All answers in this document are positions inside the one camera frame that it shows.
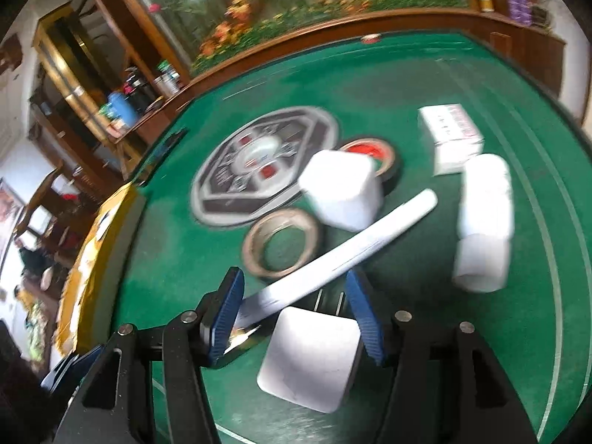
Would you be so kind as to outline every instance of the green table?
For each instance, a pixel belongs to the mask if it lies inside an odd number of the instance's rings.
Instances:
[[[471,295],[451,284],[461,177],[432,176],[417,124],[418,108],[444,103],[462,103],[485,137],[484,151],[501,155],[511,168],[516,234],[507,288],[496,293]],[[371,134],[398,146],[403,175],[381,215],[424,188],[434,189],[437,208],[363,267],[394,310],[446,324],[474,323],[507,371],[541,442],[551,442],[589,385],[590,157],[551,99],[460,34],[392,34],[369,46],[350,40],[313,48],[197,98],[169,129],[187,127],[189,134],[143,191],[148,203],[113,326],[164,324],[216,289],[229,266],[241,266],[248,227],[198,223],[189,206],[191,181],[227,135],[259,115],[294,105],[328,110],[339,121],[341,138]],[[329,228],[324,245],[333,248],[350,235]],[[320,311],[335,312],[342,284],[338,279],[326,287]],[[246,295],[262,286],[246,276]],[[311,305],[310,299],[301,304]],[[325,415],[258,388],[266,347],[267,341],[226,367],[203,372],[222,442],[371,442],[391,370],[376,368],[364,356],[347,401]],[[166,442],[161,367],[153,384]]]

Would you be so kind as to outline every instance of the red button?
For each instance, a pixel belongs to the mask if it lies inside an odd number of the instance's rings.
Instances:
[[[275,168],[275,166],[270,163],[270,164],[266,165],[265,167],[263,167],[261,170],[259,170],[259,172],[261,173],[261,175],[263,176],[264,179],[270,179],[278,171]]]

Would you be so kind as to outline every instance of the wooden chair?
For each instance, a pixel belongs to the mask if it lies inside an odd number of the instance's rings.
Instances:
[[[62,169],[63,163],[43,179],[41,185],[39,185],[31,197],[30,202],[25,206],[25,210],[13,231],[14,238],[20,237],[25,232],[30,232],[52,253],[58,252],[60,249],[61,236],[50,238],[48,235],[40,234],[31,228],[30,221],[35,210],[43,207],[55,218],[59,226],[66,228],[66,231],[78,234],[83,239],[90,231],[91,226],[93,226],[96,217],[93,212],[81,207],[76,202],[64,199],[51,188],[55,179],[61,175]]]

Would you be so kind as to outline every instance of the small cardboard box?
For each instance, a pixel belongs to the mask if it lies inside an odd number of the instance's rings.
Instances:
[[[483,136],[462,105],[424,106],[418,122],[434,175],[461,172],[465,162],[483,150]]]

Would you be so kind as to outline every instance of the roll of tape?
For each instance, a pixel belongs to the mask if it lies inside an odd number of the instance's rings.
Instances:
[[[376,175],[383,184],[384,195],[393,191],[401,171],[401,156],[386,140],[375,137],[356,137],[341,142],[339,150],[369,155],[380,162]]]
[[[265,244],[280,230],[295,227],[304,232],[304,250],[296,263],[283,270],[270,270],[263,266]],[[259,219],[243,241],[242,258],[249,273],[265,280],[276,280],[294,272],[315,258],[320,246],[318,222],[299,208],[282,208]]]

